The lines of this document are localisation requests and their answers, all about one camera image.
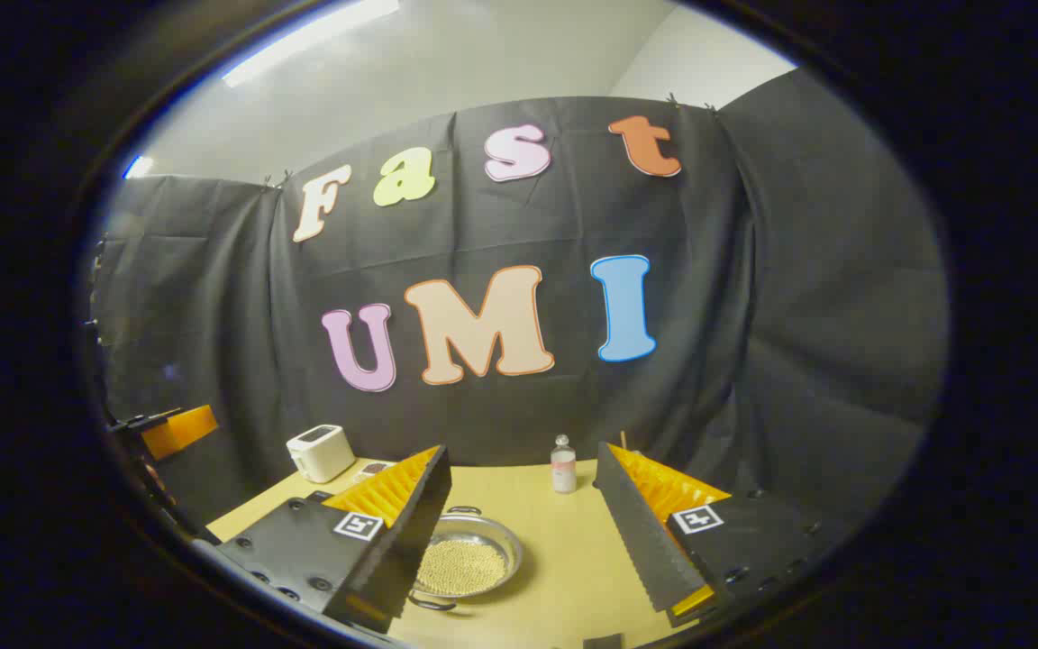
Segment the white toaster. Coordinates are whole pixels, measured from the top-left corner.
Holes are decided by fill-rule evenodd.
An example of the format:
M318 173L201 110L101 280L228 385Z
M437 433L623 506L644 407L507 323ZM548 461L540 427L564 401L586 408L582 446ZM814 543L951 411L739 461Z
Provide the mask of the white toaster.
M310 483L330 483L357 460L342 425L317 425L286 441L297 472Z

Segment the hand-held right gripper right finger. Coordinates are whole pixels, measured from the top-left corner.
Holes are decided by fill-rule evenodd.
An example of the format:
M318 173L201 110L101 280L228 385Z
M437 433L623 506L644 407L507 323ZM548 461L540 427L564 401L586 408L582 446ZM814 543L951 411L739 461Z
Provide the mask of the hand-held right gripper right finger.
M733 496L612 443L596 460L597 487L651 607L674 626L750 607L831 550L823 515L767 490Z

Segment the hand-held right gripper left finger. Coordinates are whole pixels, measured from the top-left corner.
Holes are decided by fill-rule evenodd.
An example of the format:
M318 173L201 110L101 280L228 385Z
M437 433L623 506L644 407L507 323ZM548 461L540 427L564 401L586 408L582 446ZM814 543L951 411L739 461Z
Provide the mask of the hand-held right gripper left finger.
M288 498L218 545L297 607L386 633L450 492L446 447L424 449L329 498Z

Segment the pile of yellow beans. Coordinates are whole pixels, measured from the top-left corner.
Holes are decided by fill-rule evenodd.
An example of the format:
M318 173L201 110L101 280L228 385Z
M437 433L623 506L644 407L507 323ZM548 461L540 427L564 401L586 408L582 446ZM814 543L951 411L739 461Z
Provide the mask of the pile of yellow beans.
M506 555L494 546L441 541L425 550L416 588L428 594L460 599L494 588L508 571Z

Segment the clear bottle with white label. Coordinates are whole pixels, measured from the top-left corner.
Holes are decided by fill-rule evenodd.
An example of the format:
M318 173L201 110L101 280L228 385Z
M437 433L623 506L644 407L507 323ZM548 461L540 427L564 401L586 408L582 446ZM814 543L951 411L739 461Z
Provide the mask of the clear bottle with white label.
M556 493L569 494L577 488L577 453L569 443L569 437L559 434L551 451L551 480Z

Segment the black backdrop cloth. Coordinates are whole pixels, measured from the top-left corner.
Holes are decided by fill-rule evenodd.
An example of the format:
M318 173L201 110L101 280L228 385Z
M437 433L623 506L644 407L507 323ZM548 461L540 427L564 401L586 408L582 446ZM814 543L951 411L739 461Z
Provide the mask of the black backdrop cloth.
M847 535L947 366L933 211L810 71L720 110L616 97L404 124L284 186L124 181L95 276L108 406L209 406L162 478L198 523L342 425L370 459L651 459Z

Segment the steel pot with black handles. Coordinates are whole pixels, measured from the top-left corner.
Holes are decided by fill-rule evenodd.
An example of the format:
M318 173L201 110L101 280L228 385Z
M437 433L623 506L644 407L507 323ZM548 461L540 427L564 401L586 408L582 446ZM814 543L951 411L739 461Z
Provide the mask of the steel pot with black handles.
M494 546L496 550L506 555L510 571L508 571L506 578L498 582L494 588L481 591L479 594L460 597L460 599L450 599L450 597L441 597L420 591L416 588L415 578L414 586L408 591L407 600L415 604L416 607L432 609L432 611L450 611L450 609L456 609L459 601L490 594L490 592L498 590L503 584L511 580L519 572L519 568L522 567L524 561L524 547L519 538L510 529L502 525L502 523L485 517L479 507L450 507L446 510L438 518L437 525L433 529L425 550L428 549L429 545L437 544L441 541L471 541L473 543Z

